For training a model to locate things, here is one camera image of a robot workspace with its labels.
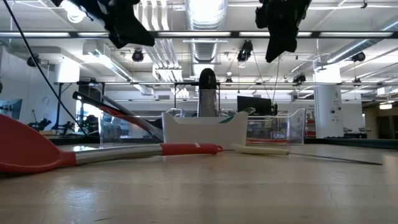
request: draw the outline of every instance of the metal handle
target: metal handle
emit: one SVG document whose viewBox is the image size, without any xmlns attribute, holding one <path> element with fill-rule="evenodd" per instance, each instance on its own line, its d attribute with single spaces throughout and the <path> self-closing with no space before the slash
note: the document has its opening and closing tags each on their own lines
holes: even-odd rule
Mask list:
<svg viewBox="0 0 398 224">
<path fill-rule="evenodd" d="M 109 147 L 76 152 L 76 164 L 89 164 L 118 159 L 136 159 L 141 157 L 162 155 L 162 147 L 159 144 L 140 146 Z"/>
</svg>

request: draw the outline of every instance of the clear plastic container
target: clear plastic container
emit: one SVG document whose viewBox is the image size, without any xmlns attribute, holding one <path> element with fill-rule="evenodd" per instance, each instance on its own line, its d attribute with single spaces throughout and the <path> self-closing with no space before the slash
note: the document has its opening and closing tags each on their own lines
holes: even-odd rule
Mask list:
<svg viewBox="0 0 398 224">
<path fill-rule="evenodd" d="M 139 126 L 107 113 L 99 117 L 99 138 L 102 146 L 156 141 Z"/>
<path fill-rule="evenodd" d="M 249 116 L 247 145 L 303 144 L 306 109 L 278 116 Z"/>
</svg>

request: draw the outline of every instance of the kitchen utensil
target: kitchen utensil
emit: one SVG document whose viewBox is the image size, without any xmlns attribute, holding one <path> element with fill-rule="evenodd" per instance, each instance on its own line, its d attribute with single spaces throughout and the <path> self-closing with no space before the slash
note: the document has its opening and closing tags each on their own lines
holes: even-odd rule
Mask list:
<svg viewBox="0 0 398 224">
<path fill-rule="evenodd" d="M 216 154 L 215 144 L 151 144 L 92 151 L 65 152 L 36 130 L 0 114 L 0 172 L 38 173 L 61 166 L 75 166 L 116 159 L 182 154 Z"/>
<path fill-rule="evenodd" d="M 119 109 L 113 108 L 112 106 L 106 105 L 96 99 L 93 99 L 93 98 L 86 96 L 82 93 L 79 93 L 77 91 L 73 93 L 72 98 L 75 100 L 80 100 L 82 103 L 87 103 L 89 105 L 95 106 L 98 109 L 100 109 L 101 111 L 104 111 L 105 113 L 110 114 L 111 116 L 123 119 L 132 124 L 135 124 L 135 125 L 139 126 L 140 128 L 142 128 L 143 130 L 147 131 L 153 138 L 158 139 L 160 142 L 163 142 L 163 137 L 158 138 L 160 136 L 157 132 L 153 132 L 153 130 L 151 130 L 151 128 L 148 128 L 148 125 L 145 125 L 144 122 L 140 121 L 143 119 L 137 118 L 135 116 L 129 116 L 128 114 L 126 114 L 125 112 L 123 112 Z"/>
<path fill-rule="evenodd" d="M 289 154 L 291 154 L 291 155 L 298 155 L 298 156 L 310 156 L 310 157 L 317 157 L 317 158 L 323 158 L 323 159 L 335 159 L 335 160 L 341 160 L 341 161 L 357 162 L 357 163 L 361 163 L 361 164 L 383 165 L 383 163 L 379 163 L 379 162 L 368 162 L 368 161 L 361 161 L 361 160 L 357 160 L 357 159 L 345 159 L 345 158 L 331 157 L 331 156 L 301 154 L 301 153 L 290 152 L 287 149 L 273 149 L 273 148 L 268 148 L 268 147 L 251 147 L 251 146 L 242 146 L 239 144 L 232 144 L 231 147 L 235 151 L 245 153 L 245 154 L 285 155 L 285 156 L 288 156 Z"/>
</svg>

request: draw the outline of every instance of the fluorescent light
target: fluorescent light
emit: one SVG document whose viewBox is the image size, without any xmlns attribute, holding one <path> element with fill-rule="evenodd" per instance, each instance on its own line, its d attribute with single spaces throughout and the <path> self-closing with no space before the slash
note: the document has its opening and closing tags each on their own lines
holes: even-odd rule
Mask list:
<svg viewBox="0 0 398 224">
<path fill-rule="evenodd" d="M 309 37 L 312 32 L 298 32 L 297 37 Z"/>
<path fill-rule="evenodd" d="M 322 32 L 320 37 L 390 37 L 392 32 Z"/>
<path fill-rule="evenodd" d="M 269 32 L 240 32 L 240 37 L 269 37 Z"/>
<path fill-rule="evenodd" d="M 69 37 L 67 32 L 24 32 L 25 37 Z M 0 37 L 21 37 L 18 32 L 0 32 Z"/>
<path fill-rule="evenodd" d="M 183 40 L 184 44 L 196 44 L 196 43 L 204 43 L 204 44 L 217 44 L 217 43 L 228 43 L 228 40 Z"/>
<path fill-rule="evenodd" d="M 107 32 L 79 32 L 77 33 L 80 37 L 107 37 Z"/>
<path fill-rule="evenodd" d="M 208 31 L 188 31 L 188 32 L 159 32 L 159 37 L 229 37 L 231 32 L 208 32 Z"/>
<path fill-rule="evenodd" d="M 388 104 L 381 104 L 379 106 L 380 110 L 389 110 L 392 108 L 392 104 L 388 103 Z"/>
<path fill-rule="evenodd" d="M 140 82 L 140 85 L 174 85 L 172 82 Z"/>
</svg>

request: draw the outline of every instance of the black cable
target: black cable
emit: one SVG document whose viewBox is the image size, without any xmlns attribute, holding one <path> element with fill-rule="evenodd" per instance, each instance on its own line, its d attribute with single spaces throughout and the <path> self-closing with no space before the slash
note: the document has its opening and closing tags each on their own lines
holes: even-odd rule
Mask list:
<svg viewBox="0 0 398 224">
<path fill-rule="evenodd" d="M 65 111 L 69 114 L 69 116 L 74 120 L 74 122 L 77 124 L 77 126 L 79 126 L 79 128 L 81 129 L 81 131 L 85 134 L 85 136 L 87 136 L 87 133 L 85 132 L 85 130 L 83 130 L 83 127 L 77 122 L 76 118 L 71 114 L 71 112 L 68 111 L 67 107 L 62 103 L 61 98 L 57 95 L 57 92 L 55 92 L 54 88 L 51 86 L 51 83 L 49 82 L 49 80 L 47 79 L 47 77 L 44 75 L 44 72 L 42 70 L 42 68 L 40 67 L 39 63 L 37 63 L 36 58 L 34 57 L 33 51 L 30 48 L 29 43 L 26 40 L 26 37 L 24 35 L 24 32 L 22 31 L 21 27 L 19 26 L 19 23 L 17 21 L 17 19 L 15 18 L 14 13 L 12 13 L 10 5 L 8 5 L 7 0 L 2 0 L 4 2 L 4 4 L 7 7 L 8 12 L 10 13 L 10 16 L 12 17 L 12 20 L 15 23 L 15 26 L 18 28 L 19 33 L 21 34 L 22 40 L 25 43 L 25 46 L 29 52 L 29 55 L 31 57 L 31 59 L 33 60 L 33 62 L 35 63 L 35 66 L 37 67 L 37 69 L 39 69 L 40 74 L 42 75 L 42 77 L 44 78 L 45 82 L 47 83 L 47 85 L 50 87 L 52 93 L 55 95 L 55 97 L 57 98 L 58 102 L 61 104 L 62 108 L 65 109 Z"/>
<path fill-rule="evenodd" d="M 275 86 L 274 86 L 274 96 L 272 96 L 272 105 L 274 104 L 274 99 L 275 99 L 275 92 L 276 92 L 276 84 L 278 83 L 278 77 L 279 77 L 279 63 L 280 63 L 280 56 L 278 58 L 278 68 L 276 70 L 276 80 L 275 80 Z"/>
</svg>

